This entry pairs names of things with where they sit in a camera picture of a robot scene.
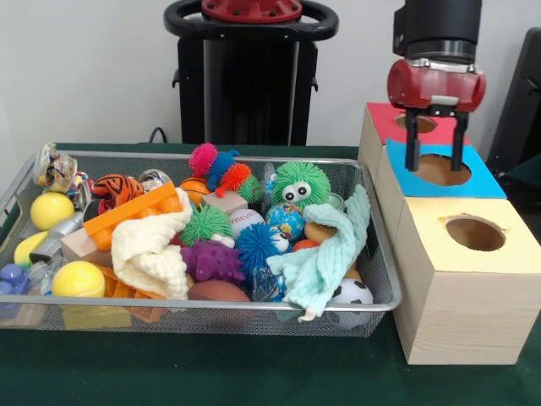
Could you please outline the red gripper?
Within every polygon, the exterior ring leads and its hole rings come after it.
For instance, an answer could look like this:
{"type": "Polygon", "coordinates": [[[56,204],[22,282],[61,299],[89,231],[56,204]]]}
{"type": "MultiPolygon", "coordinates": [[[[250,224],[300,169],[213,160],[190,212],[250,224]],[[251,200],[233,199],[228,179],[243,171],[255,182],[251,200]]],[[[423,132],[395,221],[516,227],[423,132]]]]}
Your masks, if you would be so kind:
{"type": "Polygon", "coordinates": [[[418,109],[428,110],[432,107],[448,107],[456,111],[451,171],[461,169],[468,112],[478,108],[486,88],[484,73],[474,65],[420,58],[400,59],[391,66],[387,77],[387,94],[391,104],[406,108],[405,167],[408,171],[418,170],[418,109]]]}

